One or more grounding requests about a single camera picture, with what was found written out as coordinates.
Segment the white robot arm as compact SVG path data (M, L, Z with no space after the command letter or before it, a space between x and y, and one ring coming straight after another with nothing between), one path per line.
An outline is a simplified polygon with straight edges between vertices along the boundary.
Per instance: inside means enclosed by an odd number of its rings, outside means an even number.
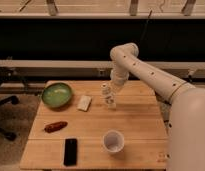
M134 43L115 46L111 85L119 91L132 73L170 105L166 171L205 171L205 88L138 59Z

